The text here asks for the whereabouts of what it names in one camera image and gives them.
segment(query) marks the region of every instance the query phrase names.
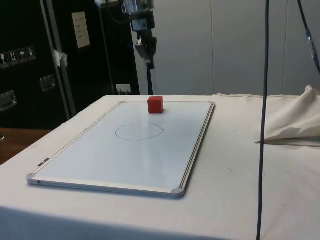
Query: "whiteboard frame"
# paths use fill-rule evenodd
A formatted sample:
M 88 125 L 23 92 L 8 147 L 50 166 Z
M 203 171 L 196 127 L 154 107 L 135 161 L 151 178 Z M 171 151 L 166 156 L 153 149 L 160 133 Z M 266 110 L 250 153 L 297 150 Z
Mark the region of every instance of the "whiteboard frame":
M 93 191 L 102 191 L 102 192 L 112 192 L 112 193 L 122 193 L 122 194 L 134 194 L 134 195 L 146 195 L 154 197 L 166 197 L 166 198 L 181 198 L 185 195 L 186 187 L 190 174 L 195 165 L 199 149 L 203 142 L 204 136 L 207 132 L 212 114 L 215 109 L 215 103 L 213 101 L 167 101 L 167 103 L 199 103 L 199 104 L 210 104 L 210 108 L 205 117 L 204 123 L 201 128 L 201 132 L 198 136 L 195 147 L 192 151 L 191 157 L 188 161 L 187 166 L 185 167 L 184 174 L 181 178 L 179 186 L 175 189 L 169 188 L 158 188 L 150 186 L 138 186 L 138 185 L 129 185 L 129 184 L 120 184 L 114 182 L 101 182 L 101 181 L 88 181 L 88 180 L 75 180 L 67 178 L 57 178 L 57 177 L 43 177 L 37 176 L 46 165 L 53 161 L 61 152 L 71 146 L 79 138 L 81 138 L 85 133 L 92 129 L 96 124 L 98 124 L 102 119 L 104 119 L 108 114 L 110 114 L 114 109 L 119 107 L 123 103 L 141 103 L 142 101 L 120 101 L 116 106 L 109 110 L 106 114 L 100 117 L 95 121 L 90 127 L 85 129 L 80 135 L 74 138 L 66 146 L 64 146 L 60 151 L 54 154 L 51 158 L 47 158 L 41 162 L 35 171 L 29 173 L 26 177 L 28 184 L 30 185 L 41 185 L 41 186 L 51 186 L 51 187 L 63 187 L 63 188 L 72 188 L 72 189 L 83 189 L 83 190 L 93 190 Z

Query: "black wall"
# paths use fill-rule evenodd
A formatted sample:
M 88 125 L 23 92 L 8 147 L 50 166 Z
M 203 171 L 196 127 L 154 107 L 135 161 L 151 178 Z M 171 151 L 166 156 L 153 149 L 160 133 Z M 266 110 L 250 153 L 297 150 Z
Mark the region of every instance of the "black wall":
M 54 129 L 67 120 L 58 81 L 43 92 L 40 78 L 57 79 L 39 0 L 0 1 L 0 53 L 33 46 L 36 60 L 0 69 L 0 94 L 13 90 L 17 106 L 0 112 L 0 127 Z
M 116 84 L 131 84 L 132 93 L 139 94 L 129 17 L 119 14 L 120 6 L 103 9 L 102 23 L 94 0 L 52 0 L 52 4 L 62 49 L 68 55 L 67 73 L 76 111 L 112 95 Z M 90 38 L 90 46 L 82 48 L 78 48 L 72 18 L 72 13 L 78 12 L 85 12 Z M 110 12 L 115 12 L 120 24 L 110 18 Z

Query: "drawn circle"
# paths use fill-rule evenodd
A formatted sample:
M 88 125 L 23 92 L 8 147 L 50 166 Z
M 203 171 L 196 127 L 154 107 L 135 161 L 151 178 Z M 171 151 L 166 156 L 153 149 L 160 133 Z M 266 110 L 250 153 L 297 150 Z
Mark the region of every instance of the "drawn circle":
M 143 141 L 160 136 L 165 130 L 157 124 L 135 122 L 119 127 L 115 135 L 126 141 Z

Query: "white wall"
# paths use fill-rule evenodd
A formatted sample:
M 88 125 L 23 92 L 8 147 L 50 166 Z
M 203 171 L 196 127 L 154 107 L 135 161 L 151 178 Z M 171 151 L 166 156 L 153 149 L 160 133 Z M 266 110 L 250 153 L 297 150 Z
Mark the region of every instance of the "white wall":
M 155 94 L 262 94 L 265 0 L 154 1 Z M 320 46 L 320 1 L 302 4 Z M 145 64 L 135 54 L 140 92 L 146 95 Z M 297 0 L 271 0 L 269 94 L 298 95 L 306 85 L 320 89 L 320 76 L 309 54 Z

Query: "metal latch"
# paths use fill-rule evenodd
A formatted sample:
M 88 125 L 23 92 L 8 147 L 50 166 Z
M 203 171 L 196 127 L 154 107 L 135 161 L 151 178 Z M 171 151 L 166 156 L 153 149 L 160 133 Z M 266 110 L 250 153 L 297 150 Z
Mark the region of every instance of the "metal latch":
M 18 104 L 14 91 L 7 91 L 0 95 L 0 112 L 13 108 Z
M 56 80 L 53 75 L 40 78 L 40 85 L 43 92 L 47 92 L 56 87 Z

